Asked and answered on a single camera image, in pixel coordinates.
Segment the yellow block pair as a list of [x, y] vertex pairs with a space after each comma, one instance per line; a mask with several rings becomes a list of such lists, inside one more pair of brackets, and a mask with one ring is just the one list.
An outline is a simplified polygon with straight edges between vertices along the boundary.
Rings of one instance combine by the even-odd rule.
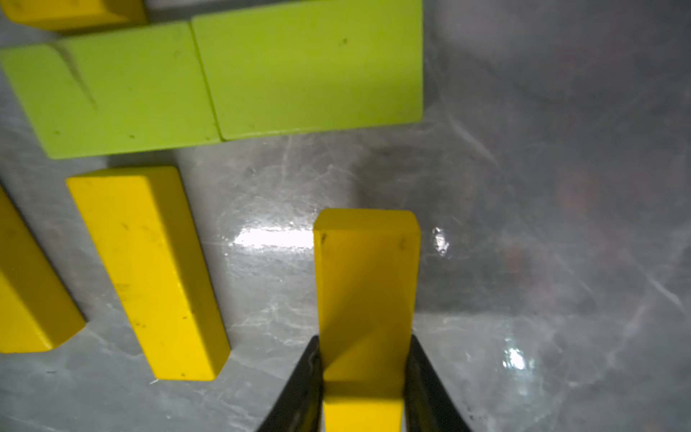
[[178, 170], [110, 168], [67, 186], [154, 376], [216, 379], [230, 342]]
[[1, 0], [7, 18], [45, 31], [148, 22], [140, 0]]

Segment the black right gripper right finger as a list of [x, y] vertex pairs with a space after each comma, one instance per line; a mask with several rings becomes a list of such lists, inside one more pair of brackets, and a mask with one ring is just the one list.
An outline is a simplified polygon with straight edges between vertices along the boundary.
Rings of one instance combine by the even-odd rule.
[[411, 336], [403, 398], [410, 432], [471, 432], [415, 335]]

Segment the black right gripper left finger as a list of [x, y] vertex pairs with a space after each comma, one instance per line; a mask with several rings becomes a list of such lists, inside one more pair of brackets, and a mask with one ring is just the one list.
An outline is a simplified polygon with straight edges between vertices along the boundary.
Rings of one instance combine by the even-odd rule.
[[323, 365], [320, 338], [311, 338], [258, 432], [317, 432], [321, 428]]

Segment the lime green block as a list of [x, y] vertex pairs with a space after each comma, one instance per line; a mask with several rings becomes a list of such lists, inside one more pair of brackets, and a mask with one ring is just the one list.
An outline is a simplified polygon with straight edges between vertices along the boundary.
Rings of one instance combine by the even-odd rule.
[[198, 15], [224, 140], [421, 121], [419, 1], [294, 1]]
[[188, 22], [8, 48], [1, 64], [49, 158], [221, 142]]

